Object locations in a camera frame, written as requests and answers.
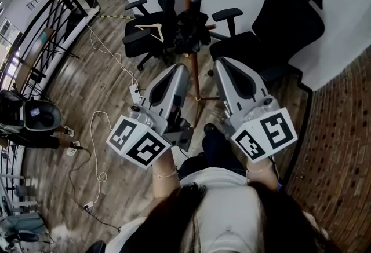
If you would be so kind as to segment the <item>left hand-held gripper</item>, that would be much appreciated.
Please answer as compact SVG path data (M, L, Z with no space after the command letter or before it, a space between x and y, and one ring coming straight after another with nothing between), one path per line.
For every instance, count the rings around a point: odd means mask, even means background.
M190 77L184 64L162 71L120 116L106 143L117 154L147 169L173 146L188 151L194 128L181 116Z

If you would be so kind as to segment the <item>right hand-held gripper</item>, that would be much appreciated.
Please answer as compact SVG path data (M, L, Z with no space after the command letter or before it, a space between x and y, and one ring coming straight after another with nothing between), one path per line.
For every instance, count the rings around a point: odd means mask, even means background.
M217 58L213 72L225 106L224 129L252 163L297 141L287 108L268 93L257 72L229 57Z

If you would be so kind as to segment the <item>person's right forearm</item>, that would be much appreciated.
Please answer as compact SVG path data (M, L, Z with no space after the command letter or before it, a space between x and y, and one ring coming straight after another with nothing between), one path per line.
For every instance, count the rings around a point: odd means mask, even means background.
M271 190L279 190L279 175L272 156L255 163L248 160L246 176L249 182L259 182Z

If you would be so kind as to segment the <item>person's left forearm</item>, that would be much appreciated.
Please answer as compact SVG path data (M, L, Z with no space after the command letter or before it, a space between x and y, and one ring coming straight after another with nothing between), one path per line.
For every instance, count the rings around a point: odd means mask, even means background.
M164 152L152 164L152 187L155 199L166 198L180 187L177 167L171 149Z

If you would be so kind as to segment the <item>grey metal equipment rack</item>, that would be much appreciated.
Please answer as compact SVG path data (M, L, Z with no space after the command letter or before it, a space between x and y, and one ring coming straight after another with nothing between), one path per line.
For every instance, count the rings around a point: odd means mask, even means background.
M21 174L23 154L22 146L0 146L0 253L47 253L53 241Z

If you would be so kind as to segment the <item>white power strip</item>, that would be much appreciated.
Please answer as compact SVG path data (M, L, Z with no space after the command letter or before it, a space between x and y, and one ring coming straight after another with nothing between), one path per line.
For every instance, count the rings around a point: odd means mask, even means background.
M141 101L140 89L137 84L132 84L129 87L130 95L134 104L139 104Z

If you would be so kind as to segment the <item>person's dark trousers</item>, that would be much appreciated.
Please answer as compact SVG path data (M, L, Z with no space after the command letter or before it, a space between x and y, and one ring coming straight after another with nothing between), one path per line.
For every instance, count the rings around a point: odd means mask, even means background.
M204 136L202 149L201 153L188 158L181 165L178 170L180 179L209 167L224 168L244 177L246 176L245 167L233 154L229 140L226 139L219 129Z

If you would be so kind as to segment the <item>person's white shirt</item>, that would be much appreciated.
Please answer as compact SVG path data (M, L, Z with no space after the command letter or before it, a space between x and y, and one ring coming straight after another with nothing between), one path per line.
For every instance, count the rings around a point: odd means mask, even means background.
M105 253L331 253L288 195L224 168L206 168L148 215L124 225Z

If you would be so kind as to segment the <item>black office chair low back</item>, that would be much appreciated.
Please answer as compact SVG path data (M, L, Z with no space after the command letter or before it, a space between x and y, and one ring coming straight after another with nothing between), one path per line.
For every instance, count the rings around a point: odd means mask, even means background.
M128 58L134 58L145 54L144 59L138 64L137 69L142 71L143 65L151 57L162 57L166 59L168 49L174 47L174 37L176 33L176 12L175 0L158 0L161 11L149 13L144 4L147 0L138 0L128 4L125 9L129 10L137 8L142 15L136 17L134 20L129 20L125 26L125 36L122 39L125 45L125 54ZM140 30L135 27L136 24L162 24L162 34L164 43L148 36L146 38L139 38Z

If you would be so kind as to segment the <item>wooden clothes hanger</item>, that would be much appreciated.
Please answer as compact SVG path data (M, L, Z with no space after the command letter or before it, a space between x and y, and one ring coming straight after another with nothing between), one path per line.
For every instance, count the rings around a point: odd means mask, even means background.
M146 38L148 36L151 36L155 38L156 40L159 40L160 42L164 43L164 37L162 34L162 24L155 23L155 24L136 24L135 27L140 30L139 32L139 38ZM152 33L152 30L157 31L157 35Z

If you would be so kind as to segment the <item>black office chair wide back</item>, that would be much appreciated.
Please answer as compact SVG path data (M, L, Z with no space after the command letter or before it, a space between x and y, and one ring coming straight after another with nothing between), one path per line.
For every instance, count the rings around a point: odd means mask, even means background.
M213 60L229 57L257 72L266 83L291 73L303 73L289 64L301 49L319 39L325 25L313 1L323 8L323 0L264 0L251 31L236 33L234 18L242 15L238 8L213 14L215 22L227 21L230 36L210 45Z

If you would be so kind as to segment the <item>yellow black striped floor strip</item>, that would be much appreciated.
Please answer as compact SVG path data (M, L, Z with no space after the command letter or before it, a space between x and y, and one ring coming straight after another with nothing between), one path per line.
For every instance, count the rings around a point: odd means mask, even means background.
M95 15L95 17L99 18L110 18L110 19L125 19L125 20L134 20L135 17L132 16L124 16L124 15Z

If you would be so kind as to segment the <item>wooden table with black legs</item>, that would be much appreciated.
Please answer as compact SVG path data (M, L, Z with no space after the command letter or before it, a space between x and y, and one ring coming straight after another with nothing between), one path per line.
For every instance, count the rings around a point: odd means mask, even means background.
M42 73L41 69L36 69L36 65L38 60L42 58L42 54L47 45L50 44L50 39L55 32L56 30L52 28L45 28L31 46L26 59L19 60L19 66L15 73L15 84L13 85L19 93L21 93L22 88L30 80L31 74L36 74L36 80L46 78L46 75Z

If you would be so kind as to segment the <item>black metal railing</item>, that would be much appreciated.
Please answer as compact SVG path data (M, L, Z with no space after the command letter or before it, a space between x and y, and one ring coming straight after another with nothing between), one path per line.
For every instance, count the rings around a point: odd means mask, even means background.
M26 59L31 46L45 28L52 28L56 32L36 65L36 69L41 69L46 78L36 80L36 74L31 74L30 80L20 93L27 98L41 97L62 62L68 57L78 58L71 50L72 45L100 11L100 7L94 9L89 9L87 5L83 5L83 7L88 10L87 16L78 13L77 8L69 10L62 0L42 0L31 12L25 31L22 32L23 34L17 43L12 46L9 58L0 70L0 89L18 92L13 85L19 60Z

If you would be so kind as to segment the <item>large window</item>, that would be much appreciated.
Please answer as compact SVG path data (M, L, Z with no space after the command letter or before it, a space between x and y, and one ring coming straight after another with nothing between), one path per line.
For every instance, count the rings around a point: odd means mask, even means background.
M21 38L22 32L4 18L0 24L0 70L5 66L10 56L12 46Z

